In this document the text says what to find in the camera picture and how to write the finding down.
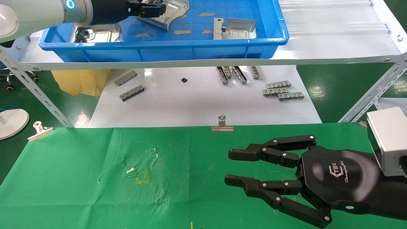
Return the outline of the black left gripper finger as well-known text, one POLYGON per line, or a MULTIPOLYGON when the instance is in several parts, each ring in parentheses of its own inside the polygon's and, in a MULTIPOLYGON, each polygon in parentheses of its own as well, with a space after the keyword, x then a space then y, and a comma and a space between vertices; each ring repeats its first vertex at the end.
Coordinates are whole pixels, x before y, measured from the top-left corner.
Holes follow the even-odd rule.
POLYGON ((130 10, 142 10, 145 6, 142 0, 127 0, 127 8, 130 10))
POLYGON ((165 4, 140 4, 138 16, 142 18, 155 18, 165 14, 167 6, 165 4))

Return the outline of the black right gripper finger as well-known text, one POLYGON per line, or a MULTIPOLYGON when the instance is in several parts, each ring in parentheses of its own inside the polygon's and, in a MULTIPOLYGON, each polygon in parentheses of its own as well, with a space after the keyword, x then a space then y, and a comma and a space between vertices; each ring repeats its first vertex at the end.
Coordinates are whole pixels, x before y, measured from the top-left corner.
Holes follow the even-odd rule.
POLYGON ((259 144, 251 143, 246 149, 230 149, 228 158, 237 161, 265 161, 286 168, 299 165, 300 156, 291 151, 316 146, 314 135, 283 137, 259 144))
POLYGON ((262 182, 255 178, 226 175, 225 184, 240 187, 247 197, 262 199, 271 208, 315 227, 325 228, 332 223, 331 210, 324 207, 316 210, 283 197, 283 195, 304 194, 305 187, 299 180, 262 182))

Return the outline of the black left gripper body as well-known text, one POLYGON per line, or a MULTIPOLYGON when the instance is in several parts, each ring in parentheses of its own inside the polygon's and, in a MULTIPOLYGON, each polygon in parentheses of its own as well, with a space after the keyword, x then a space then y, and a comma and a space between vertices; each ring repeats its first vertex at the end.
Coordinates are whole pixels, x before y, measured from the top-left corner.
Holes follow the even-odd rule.
POLYGON ((126 0, 92 0, 93 19, 91 25, 115 24, 128 17, 126 0))

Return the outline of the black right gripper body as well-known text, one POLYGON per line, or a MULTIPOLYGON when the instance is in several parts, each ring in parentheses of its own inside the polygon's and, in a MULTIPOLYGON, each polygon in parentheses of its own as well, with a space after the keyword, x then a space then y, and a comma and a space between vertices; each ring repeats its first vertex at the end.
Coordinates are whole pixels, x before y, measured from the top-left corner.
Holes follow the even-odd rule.
POLYGON ((371 212, 370 195, 382 174, 372 153, 322 146, 302 154, 300 171, 302 196, 314 207, 352 214, 371 212))

